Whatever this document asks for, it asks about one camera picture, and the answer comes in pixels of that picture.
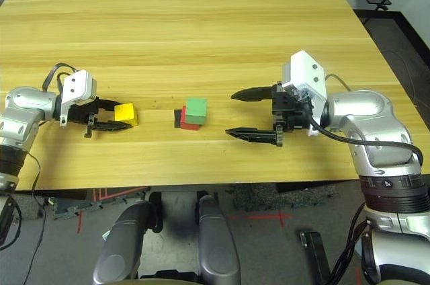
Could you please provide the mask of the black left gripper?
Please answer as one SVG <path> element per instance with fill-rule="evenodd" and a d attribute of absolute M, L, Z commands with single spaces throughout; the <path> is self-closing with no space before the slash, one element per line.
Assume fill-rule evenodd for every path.
<path fill-rule="evenodd" d="M 115 107 L 121 105 L 120 102 L 108 99 L 100 99 L 98 97 L 95 100 L 83 104 L 83 105 L 72 105 L 68 112 L 68 121 L 76 124 L 85 125 L 85 138 L 92 137 L 92 131 L 120 131 L 129 129 L 132 127 L 131 124 L 125 122 L 108 120 L 107 122 L 97 121 L 96 115 L 99 109 L 103 110 L 115 110 Z"/>

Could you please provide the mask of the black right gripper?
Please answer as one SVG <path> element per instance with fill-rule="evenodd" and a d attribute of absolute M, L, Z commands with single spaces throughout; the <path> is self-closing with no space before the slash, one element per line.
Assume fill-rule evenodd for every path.
<path fill-rule="evenodd" d="M 281 82 L 273 86 L 251 87 L 237 91 L 231 99 L 254 102 L 271 99 L 273 115 L 273 130 L 258 130 L 257 128 L 230 128 L 225 130 L 228 135 L 250 143 L 267 143 L 277 147 L 283 146 L 285 132 L 297 129 L 313 129 L 310 94 L 307 91 L 286 91 Z"/>

